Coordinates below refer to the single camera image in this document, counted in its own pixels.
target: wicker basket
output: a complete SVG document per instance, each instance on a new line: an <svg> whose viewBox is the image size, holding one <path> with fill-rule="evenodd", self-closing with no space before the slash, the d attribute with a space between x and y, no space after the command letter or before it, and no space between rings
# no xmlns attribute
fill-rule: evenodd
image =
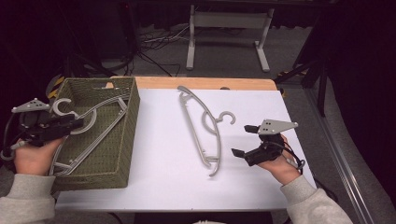
<svg viewBox="0 0 396 224"><path fill-rule="evenodd" d="M114 88L104 88L109 83ZM67 78L57 99L72 101L59 104L62 112L73 110L80 115L104 100L122 94L130 95L126 114L72 174L56 177L53 190L117 189L128 185L140 103L134 78ZM70 135L57 162L69 164L116 119L119 112L118 103L99 107L95 124L85 133ZM87 116L84 123L90 120L91 116Z"/></svg>

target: person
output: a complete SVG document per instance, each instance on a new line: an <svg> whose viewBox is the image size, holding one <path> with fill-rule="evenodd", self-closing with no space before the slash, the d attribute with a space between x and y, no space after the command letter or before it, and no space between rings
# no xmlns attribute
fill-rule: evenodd
<svg viewBox="0 0 396 224"><path fill-rule="evenodd" d="M17 173L10 193L0 198L0 223L46 223L54 218L50 189L55 176L47 176L47 172L62 141L57 139L43 147L25 145L16 149ZM284 150L283 156L259 166L283 185L280 189L288 200L287 211L293 223L352 223L323 189L313 188L287 159L293 160L293 157Z"/></svg>

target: white tabletop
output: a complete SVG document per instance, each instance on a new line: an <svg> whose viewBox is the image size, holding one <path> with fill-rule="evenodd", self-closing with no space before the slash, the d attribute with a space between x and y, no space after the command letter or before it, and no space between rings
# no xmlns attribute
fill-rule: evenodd
<svg viewBox="0 0 396 224"><path fill-rule="evenodd" d="M139 89L141 98L129 184L126 189L62 192L56 209L125 212L263 211L286 208L280 184L258 166L249 167L231 148L250 151L259 146L257 134L245 125L263 119L290 121L279 91L192 90L214 117L231 111L236 123L224 117L219 172L209 177L179 101L178 90ZM216 137L204 129L203 109L188 101L197 134L209 155L215 155ZM295 154L305 160L294 130L283 132ZM308 163L304 175L313 185Z"/></svg>

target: gray sweatshirt sleeve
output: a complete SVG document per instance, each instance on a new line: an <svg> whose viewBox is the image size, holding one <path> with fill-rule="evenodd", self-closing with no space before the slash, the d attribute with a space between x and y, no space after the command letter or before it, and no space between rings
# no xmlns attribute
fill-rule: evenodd
<svg viewBox="0 0 396 224"><path fill-rule="evenodd" d="M299 223L352 223L344 210L323 189L313 188L303 175L280 190L288 200L288 213Z"/></svg>
<svg viewBox="0 0 396 224"><path fill-rule="evenodd" d="M50 196L55 176L15 175L8 196L0 198L0 223L46 223L55 216Z"/></svg>

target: sleeve cuff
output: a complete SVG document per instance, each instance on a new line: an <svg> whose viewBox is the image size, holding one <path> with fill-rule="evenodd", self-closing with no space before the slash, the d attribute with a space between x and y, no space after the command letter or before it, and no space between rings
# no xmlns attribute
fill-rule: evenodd
<svg viewBox="0 0 396 224"><path fill-rule="evenodd" d="M50 195L55 176L16 174L8 198L39 199Z"/></svg>
<svg viewBox="0 0 396 224"><path fill-rule="evenodd" d="M317 191L317 189L309 184L303 175L300 175L289 184L281 187L280 190L285 195L289 205L301 203Z"/></svg>

